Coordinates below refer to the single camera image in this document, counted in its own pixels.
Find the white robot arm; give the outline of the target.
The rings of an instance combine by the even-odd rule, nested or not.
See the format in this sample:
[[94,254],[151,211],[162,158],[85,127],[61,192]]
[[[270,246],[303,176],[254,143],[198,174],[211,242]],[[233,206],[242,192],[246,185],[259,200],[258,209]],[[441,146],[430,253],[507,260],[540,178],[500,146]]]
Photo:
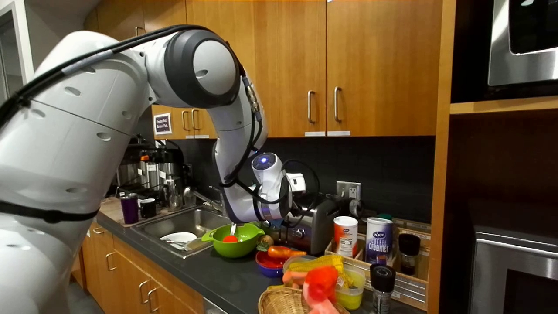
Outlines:
[[230,43],[178,24],[127,40],[68,33],[0,110],[0,308],[66,314],[71,265],[143,111],[204,108],[225,213],[280,220],[282,162],[263,150],[263,110]]

